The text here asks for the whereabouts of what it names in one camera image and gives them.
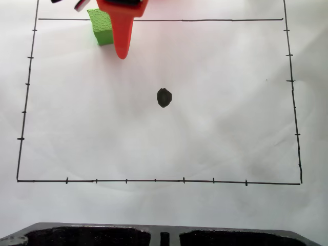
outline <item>green foam block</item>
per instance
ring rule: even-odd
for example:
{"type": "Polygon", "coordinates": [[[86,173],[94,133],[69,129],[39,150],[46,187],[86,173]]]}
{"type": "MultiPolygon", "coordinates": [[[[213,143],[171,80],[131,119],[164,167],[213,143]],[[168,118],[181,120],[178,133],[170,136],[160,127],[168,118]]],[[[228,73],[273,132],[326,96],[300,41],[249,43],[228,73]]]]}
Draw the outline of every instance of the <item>green foam block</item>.
{"type": "Polygon", "coordinates": [[[100,46],[113,44],[112,23],[109,15],[99,9],[89,9],[88,14],[90,16],[92,29],[98,40],[98,44],[100,46]]]}

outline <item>grid border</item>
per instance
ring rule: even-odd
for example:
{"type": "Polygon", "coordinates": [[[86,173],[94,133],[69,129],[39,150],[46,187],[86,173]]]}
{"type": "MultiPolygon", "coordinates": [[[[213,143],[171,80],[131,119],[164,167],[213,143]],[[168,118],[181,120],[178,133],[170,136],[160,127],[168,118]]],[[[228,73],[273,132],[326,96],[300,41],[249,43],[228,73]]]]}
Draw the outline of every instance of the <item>grid border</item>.
{"type": "MultiPolygon", "coordinates": [[[[212,180],[190,180],[190,179],[91,179],[91,180],[69,180],[68,177],[66,180],[21,180],[19,179],[19,168],[21,166],[21,156],[22,156],[22,148],[23,148],[23,141],[24,138],[24,130],[25,130],[25,120],[26,120],[26,113],[27,113],[27,102],[28,102],[28,95],[29,95],[29,89],[30,89],[30,79],[31,79],[31,67],[32,67],[32,60],[33,57],[33,49],[34,49],[34,41],[35,41],[35,33],[37,31],[36,29],[36,23],[37,23],[37,15],[38,15],[38,9],[39,9],[39,0],[37,0],[36,3],[36,10],[35,10],[35,22],[34,22],[34,29],[33,31],[33,40],[32,40],[32,48],[31,48],[31,54],[27,58],[30,59],[29,64],[29,73],[28,73],[28,80],[26,86],[26,98],[25,98],[25,106],[24,111],[22,113],[23,116],[23,125],[22,125],[22,134],[21,137],[18,138],[20,140],[20,147],[19,147],[19,154],[18,154],[18,164],[17,164],[17,173],[16,173],[16,180],[17,182],[64,182],[68,184],[69,182],[202,182],[202,183],[241,183],[248,186],[248,184],[256,184],[256,185],[290,185],[290,186],[299,186],[303,183],[303,171],[302,171],[302,165],[301,165],[301,154],[300,154],[300,143],[299,143],[299,136],[301,135],[298,131],[297,126],[297,115],[296,115],[296,106],[295,106],[295,96],[294,96],[294,79],[293,79],[293,67],[292,67],[292,56],[291,54],[291,48],[290,48],[290,42],[289,42],[289,29],[288,29],[288,23],[287,23],[287,11],[286,11],[286,3],[285,0],[283,0],[283,6],[284,6],[284,19],[285,19],[285,30],[286,36],[287,36],[287,44],[288,44],[288,54],[286,56],[289,57],[289,63],[290,63],[290,80],[286,80],[287,82],[290,82],[292,84],[292,99],[293,99],[293,107],[294,107],[294,117],[295,117],[295,128],[296,128],[296,138],[297,138],[297,151],[298,151],[298,161],[299,161],[299,169],[300,169],[300,183],[280,183],[280,182],[250,182],[247,181],[219,181],[215,180],[214,178],[212,180]]],[[[49,18],[39,18],[39,20],[76,20],[76,21],[89,21],[90,19],[49,19],[49,18]]],[[[168,20],[168,19],[152,19],[152,20],[135,20],[139,22],[252,22],[252,21],[282,21],[281,19],[175,19],[175,20],[168,20]]]]}

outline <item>black line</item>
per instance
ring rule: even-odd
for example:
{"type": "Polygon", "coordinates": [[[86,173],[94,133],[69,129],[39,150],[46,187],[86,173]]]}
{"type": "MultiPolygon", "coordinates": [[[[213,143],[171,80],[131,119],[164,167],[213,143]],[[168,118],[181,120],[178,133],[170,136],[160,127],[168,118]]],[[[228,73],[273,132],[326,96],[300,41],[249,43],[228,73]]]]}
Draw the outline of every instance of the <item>black line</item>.
{"type": "MultiPolygon", "coordinates": [[[[285,24],[286,24],[286,29],[288,29],[287,25],[287,11],[286,11],[286,2],[283,0],[283,8],[285,11],[285,24]]],[[[287,44],[288,44],[288,56],[289,56],[289,64],[290,64],[290,71],[291,71],[291,79],[290,82],[292,84],[292,98],[293,98],[293,106],[294,106],[294,117],[295,117],[295,128],[296,128],[296,138],[297,138],[297,151],[298,151],[298,166],[300,170],[300,180],[301,183],[303,183],[303,171],[302,171],[302,165],[301,165],[301,154],[300,154],[300,145],[299,145],[299,133],[298,133],[298,127],[297,127],[297,116],[296,116],[296,106],[295,106],[295,96],[294,96],[294,79],[293,79],[293,67],[292,67],[292,54],[291,54],[291,46],[289,43],[289,31],[286,32],[287,35],[287,44]]]]}
{"type": "MultiPolygon", "coordinates": [[[[285,11],[285,24],[286,24],[286,34],[287,34],[287,41],[288,41],[288,49],[289,49],[289,56],[290,58],[290,69],[291,69],[291,80],[292,83],[292,96],[293,96],[293,104],[294,104],[294,114],[295,114],[295,125],[296,125],[296,137],[298,142],[298,156],[299,156],[299,167],[301,172],[301,183],[302,183],[302,167],[300,162],[300,146],[299,146],[299,133],[297,128],[297,119],[296,119],[296,107],[295,107],[295,99],[294,99],[294,85],[293,85],[293,73],[292,73],[292,61],[291,61],[291,52],[290,52],[290,43],[289,43],[289,36],[288,36],[288,26],[287,26],[287,17],[286,17],[286,6],[285,6],[285,0],[284,2],[284,11],[285,11]]],[[[289,185],[289,186],[299,186],[301,183],[281,183],[281,182],[249,182],[247,179],[245,181],[216,181],[214,178],[212,180],[187,180],[185,178],[183,179],[92,179],[92,180],[69,180],[68,178],[66,180],[19,180],[18,174],[19,174],[19,167],[20,167],[20,160],[21,160],[21,154],[22,154],[22,145],[24,140],[24,129],[25,129],[25,119],[26,119],[26,112],[27,112],[27,101],[28,101],[28,93],[29,93],[29,86],[30,86],[30,76],[31,76],[31,65],[32,65],[32,57],[33,57],[33,49],[34,49],[34,40],[35,40],[35,32],[36,32],[36,22],[37,22],[37,14],[38,14],[38,6],[39,6],[39,0],[37,0],[36,5],[36,13],[35,13],[35,22],[34,22],[34,33],[33,33],[33,42],[32,42],[32,49],[31,49],[31,56],[30,56],[30,65],[29,65],[29,75],[28,75],[28,82],[27,85],[27,91],[26,91],[26,100],[25,100],[25,108],[24,108],[24,118],[23,118],[23,126],[22,126],[22,136],[18,138],[20,140],[20,149],[19,149],[19,157],[18,157],[18,166],[17,166],[17,175],[16,179],[17,182],[64,182],[64,183],[71,183],[71,182],[202,182],[202,183],[235,183],[235,184],[243,184],[248,186],[248,184],[256,184],[256,185],[289,185]]],[[[39,20],[58,20],[58,21],[89,21],[90,19],[55,19],[55,18],[39,18],[39,20]]],[[[165,20],[165,19],[137,19],[136,22],[253,22],[253,21],[282,21],[281,19],[172,19],[172,20],[165,20]]]]}
{"type": "Polygon", "coordinates": [[[300,183],[273,183],[273,182],[249,182],[249,181],[213,181],[213,180],[188,180],[188,179],[91,179],[91,180],[17,180],[18,182],[202,182],[202,183],[241,183],[243,185],[256,184],[256,185],[287,185],[287,186],[299,186],[300,183]]]}
{"type": "MultiPolygon", "coordinates": [[[[35,21],[34,21],[34,30],[36,30],[36,22],[37,22],[37,13],[39,10],[39,0],[37,0],[36,3],[36,10],[35,10],[35,21]]],[[[33,57],[33,49],[34,49],[34,40],[35,40],[35,33],[33,32],[33,41],[32,41],[32,48],[31,48],[31,55],[30,57],[33,57]]],[[[31,78],[31,66],[32,66],[32,59],[30,59],[30,66],[29,66],[29,75],[27,79],[27,88],[26,88],[26,98],[25,98],[25,106],[24,106],[24,111],[26,112],[27,109],[27,100],[29,97],[29,88],[30,88],[30,78],[31,78]]],[[[23,140],[24,140],[24,129],[25,129],[25,119],[26,119],[26,113],[23,116],[23,126],[22,126],[22,136],[19,138],[20,140],[20,147],[19,147],[19,155],[18,155],[18,164],[17,164],[17,174],[16,174],[16,180],[18,181],[18,175],[19,175],[19,167],[21,166],[21,156],[22,156],[22,147],[23,147],[23,140]]]]}
{"type": "MultiPolygon", "coordinates": [[[[40,21],[90,21],[90,19],[67,18],[39,18],[40,21]]],[[[135,19],[135,22],[256,22],[256,21],[282,21],[281,19],[135,19]]]]}

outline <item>black dot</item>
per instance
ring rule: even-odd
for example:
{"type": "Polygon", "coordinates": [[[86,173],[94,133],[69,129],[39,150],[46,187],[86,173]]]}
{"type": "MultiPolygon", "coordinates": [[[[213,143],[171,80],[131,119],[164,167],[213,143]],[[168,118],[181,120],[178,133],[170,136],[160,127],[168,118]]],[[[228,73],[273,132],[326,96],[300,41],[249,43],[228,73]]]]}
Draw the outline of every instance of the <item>black dot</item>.
{"type": "Polygon", "coordinates": [[[157,101],[162,108],[165,108],[172,101],[172,93],[165,88],[161,88],[157,93],[157,101]]]}

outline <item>white table surface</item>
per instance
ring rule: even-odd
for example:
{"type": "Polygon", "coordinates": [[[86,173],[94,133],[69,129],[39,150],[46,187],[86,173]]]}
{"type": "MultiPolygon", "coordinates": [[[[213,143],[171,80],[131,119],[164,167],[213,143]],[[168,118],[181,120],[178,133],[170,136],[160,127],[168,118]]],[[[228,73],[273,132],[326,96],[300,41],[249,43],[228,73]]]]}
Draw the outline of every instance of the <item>white table surface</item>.
{"type": "MultiPolygon", "coordinates": [[[[40,0],[38,18],[88,18],[40,0]]],[[[286,0],[303,184],[17,183],[36,0],[0,2],[0,237],[36,222],[290,230],[328,244],[328,2],[286,0]]],[[[284,18],[276,0],[150,0],[142,19],[284,18]]],[[[130,52],[90,21],[38,20],[19,179],[299,183],[284,20],[135,22],[130,52]],[[173,94],[161,108],[157,91],[173,94]]]]}

